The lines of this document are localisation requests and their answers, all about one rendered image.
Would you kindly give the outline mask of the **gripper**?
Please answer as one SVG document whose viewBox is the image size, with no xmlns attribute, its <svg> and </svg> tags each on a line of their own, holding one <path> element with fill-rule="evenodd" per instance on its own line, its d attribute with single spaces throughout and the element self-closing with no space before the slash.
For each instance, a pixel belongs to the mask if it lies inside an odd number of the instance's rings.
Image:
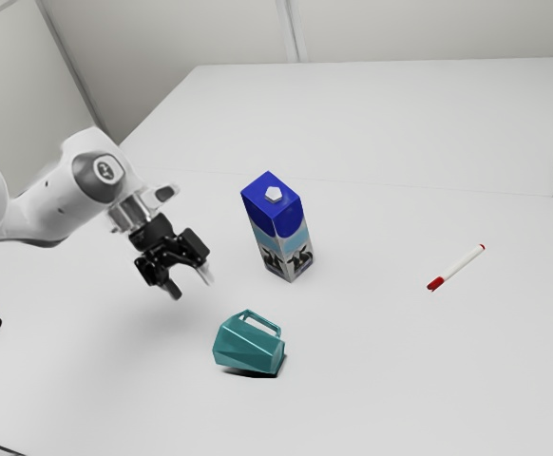
<svg viewBox="0 0 553 456">
<path fill-rule="evenodd" d="M 193 268 L 207 286 L 214 283 L 207 263 L 209 248 L 190 228 L 176 235 L 164 214 L 158 214 L 133 231 L 128 239 L 141 253 L 134 264 L 146 284 L 163 287 L 174 300 L 182 297 L 181 289 L 169 274 L 170 268 L 177 264 Z"/>
</svg>

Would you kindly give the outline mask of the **teal faceted mug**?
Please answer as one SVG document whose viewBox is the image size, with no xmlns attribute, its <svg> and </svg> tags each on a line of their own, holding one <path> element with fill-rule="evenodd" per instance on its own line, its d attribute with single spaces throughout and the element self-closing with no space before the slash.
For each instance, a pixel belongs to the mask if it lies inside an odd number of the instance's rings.
<svg viewBox="0 0 553 456">
<path fill-rule="evenodd" d="M 220 366 L 277 376 L 285 358 L 285 341 L 277 324 L 244 310 L 220 324 L 212 354 Z"/>
</svg>

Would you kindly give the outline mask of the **blue milk carton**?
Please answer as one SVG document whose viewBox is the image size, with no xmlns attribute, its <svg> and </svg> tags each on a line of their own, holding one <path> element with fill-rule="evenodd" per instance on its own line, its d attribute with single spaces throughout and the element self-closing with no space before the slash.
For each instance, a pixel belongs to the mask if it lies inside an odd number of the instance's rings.
<svg viewBox="0 0 553 456">
<path fill-rule="evenodd" d="M 294 282 L 314 262 L 300 196 L 270 171 L 240 195 L 266 269 Z"/>
</svg>

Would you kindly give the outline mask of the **white pen with red cap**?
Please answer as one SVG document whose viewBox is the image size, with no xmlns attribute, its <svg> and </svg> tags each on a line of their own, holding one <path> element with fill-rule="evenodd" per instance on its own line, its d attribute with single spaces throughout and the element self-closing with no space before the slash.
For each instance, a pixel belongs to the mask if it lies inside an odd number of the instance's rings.
<svg viewBox="0 0 553 456">
<path fill-rule="evenodd" d="M 445 282 L 465 268 L 473 259 L 478 257 L 485 249 L 486 246 L 484 244 L 477 244 L 471 251 L 450 265 L 443 273 L 436 276 L 430 283 L 428 283 L 427 289 L 431 292 L 436 291 Z"/>
</svg>

